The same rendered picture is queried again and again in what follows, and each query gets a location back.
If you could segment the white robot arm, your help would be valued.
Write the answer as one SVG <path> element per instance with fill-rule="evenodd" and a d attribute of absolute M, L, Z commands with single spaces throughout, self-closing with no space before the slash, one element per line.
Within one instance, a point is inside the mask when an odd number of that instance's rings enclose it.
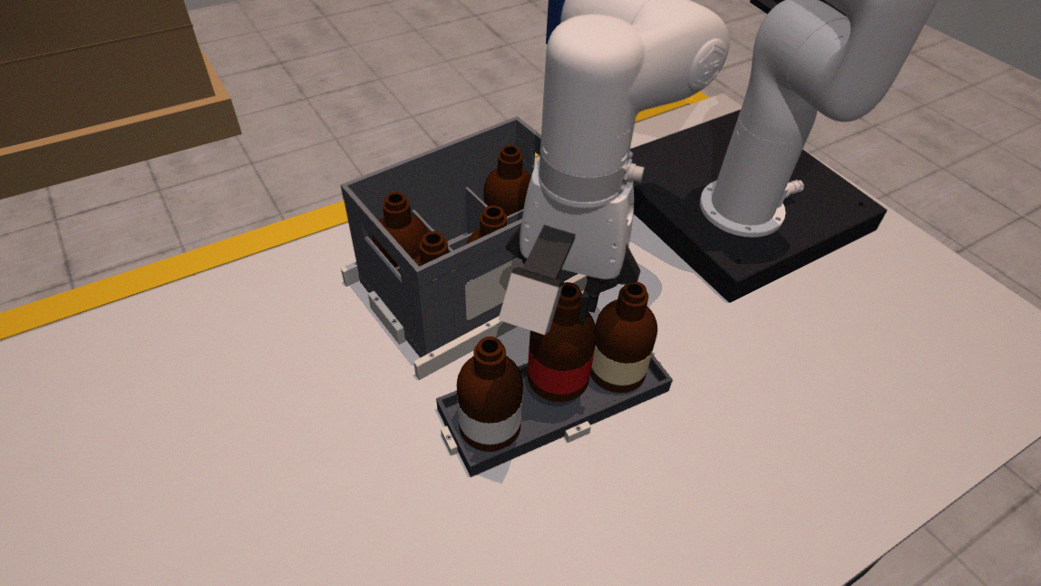
<path fill-rule="evenodd" d="M 722 170 L 699 198 L 727 233 L 754 238 L 782 226 L 783 199 L 804 188 L 789 180 L 817 111 L 837 122 L 870 112 L 938 0 L 824 1 L 846 16 L 819 0 L 783 0 L 755 35 Z M 690 0 L 565 0 L 545 51 L 545 188 L 595 202 L 641 182 L 645 167 L 632 163 L 630 150 L 636 114 L 705 90 L 729 44 L 722 18 Z M 512 269 L 498 320 L 550 331 L 575 236 L 543 226 L 523 267 Z"/>

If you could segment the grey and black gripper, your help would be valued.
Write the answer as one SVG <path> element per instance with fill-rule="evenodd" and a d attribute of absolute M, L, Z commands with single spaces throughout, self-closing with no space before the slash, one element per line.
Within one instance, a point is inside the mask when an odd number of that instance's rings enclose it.
<path fill-rule="evenodd" d="M 634 184 L 605 200 L 578 202 L 549 192 L 540 181 L 540 161 L 530 176 L 520 228 L 506 245 L 525 264 L 544 225 L 576 234 L 562 269 L 587 276 L 579 303 L 579 322 L 595 313 L 599 292 L 636 283 L 640 267 L 630 251 Z"/>

